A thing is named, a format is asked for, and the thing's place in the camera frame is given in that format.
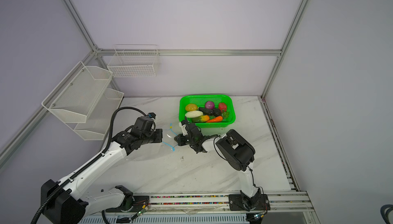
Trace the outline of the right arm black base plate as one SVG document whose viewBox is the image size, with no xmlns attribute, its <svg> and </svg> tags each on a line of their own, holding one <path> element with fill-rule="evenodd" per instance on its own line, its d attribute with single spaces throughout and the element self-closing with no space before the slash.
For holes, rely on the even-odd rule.
<svg viewBox="0 0 393 224">
<path fill-rule="evenodd" d="M 230 194 L 229 208 L 231 211 L 270 211 L 270 201 L 266 194 L 257 193 L 249 198 L 244 194 Z"/>
</svg>

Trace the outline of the clear zip bag blue zipper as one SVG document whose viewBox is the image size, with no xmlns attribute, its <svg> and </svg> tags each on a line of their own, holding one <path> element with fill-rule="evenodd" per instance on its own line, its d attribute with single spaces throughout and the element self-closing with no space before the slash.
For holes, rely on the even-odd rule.
<svg viewBox="0 0 393 224">
<path fill-rule="evenodd" d="M 178 132 L 174 129 L 173 123 L 162 124 L 163 139 L 161 143 L 151 143 L 142 145 L 138 150 L 133 151 L 125 158 L 126 162 L 150 161 L 165 157 L 176 151 L 178 146 L 175 137 Z"/>
</svg>

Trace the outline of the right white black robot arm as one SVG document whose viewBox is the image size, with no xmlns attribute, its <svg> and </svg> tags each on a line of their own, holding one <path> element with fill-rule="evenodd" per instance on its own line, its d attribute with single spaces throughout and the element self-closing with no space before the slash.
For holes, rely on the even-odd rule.
<svg viewBox="0 0 393 224">
<path fill-rule="evenodd" d="M 260 203 L 263 191 L 256 186 L 253 176 L 255 149 L 237 131 L 205 136 L 194 123 L 184 119 L 179 123 L 182 133 L 175 137 L 178 146 L 189 146 L 196 153 L 215 151 L 220 158 L 238 172 L 241 184 L 240 208 L 250 211 Z"/>
</svg>

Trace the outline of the purple toy onion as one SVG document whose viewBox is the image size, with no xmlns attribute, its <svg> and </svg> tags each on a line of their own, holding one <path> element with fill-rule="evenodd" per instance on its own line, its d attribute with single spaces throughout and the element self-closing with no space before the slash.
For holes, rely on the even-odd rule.
<svg viewBox="0 0 393 224">
<path fill-rule="evenodd" d="M 206 109 L 214 109 L 215 108 L 215 103 L 213 101 L 207 101 L 205 103 L 205 108 Z"/>
</svg>

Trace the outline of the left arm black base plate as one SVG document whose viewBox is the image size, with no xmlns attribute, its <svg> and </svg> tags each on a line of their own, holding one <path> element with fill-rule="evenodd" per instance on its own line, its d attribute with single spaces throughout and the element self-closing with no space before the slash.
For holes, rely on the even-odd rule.
<svg viewBox="0 0 393 224">
<path fill-rule="evenodd" d="M 115 213 L 115 212 L 136 213 L 142 210 L 144 205 L 148 205 L 149 200 L 150 197 L 148 195 L 134 195 L 133 197 L 126 198 L 119 207 L 106 209 L 106 213 Z"/>
</svg>

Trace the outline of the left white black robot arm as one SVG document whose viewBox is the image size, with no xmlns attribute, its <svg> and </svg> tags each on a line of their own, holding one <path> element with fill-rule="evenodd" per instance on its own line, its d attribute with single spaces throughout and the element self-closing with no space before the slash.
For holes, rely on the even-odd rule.
<svg viewBox="0 0 393 224">
<path fill-rule="evenodd" d="M 41 188 L 41 206 L 32 223 L 44 215 L 53 224 L 77 224 L 84 217 L 107 209 L 129 211 L 136 205 L 134 194 L 123 185 L 96 195 L 90 186 L 120 160 L 142 145 L 162 143 L 163 130 L 150 117 L 139 117 L 135 124 L 110 138 L 106 147 L 90 161 L 59 181 L 48 180 Z"/>
</svg>

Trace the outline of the green plastic basket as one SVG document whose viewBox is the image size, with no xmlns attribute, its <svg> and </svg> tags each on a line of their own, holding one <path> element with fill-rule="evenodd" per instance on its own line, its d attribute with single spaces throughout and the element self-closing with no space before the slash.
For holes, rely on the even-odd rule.
<svg viewBox="0 0 393 224">
<path fill-rule="evenodd" d="M 213 101 L 215 103 L 215 108 L 218 108 L 219 103 L 225 103 L 227 105 L 227 111 L 231 113 L 228 119 L 223 120 L 219 123 L 196 123 L 200 128 L 219 128 L 228 127 L 233 124 L 236 120 L 236 114 L 233 106 L 232 99 L 227 95 L 191 95 L 185 96 L 180 99 L 179 102 L 179 121 L 183 121 L 187 111 L 185 106 L 187 104 L 196 104 L 199 107 L 205 107 L 207 101 Z"/>
</svg>

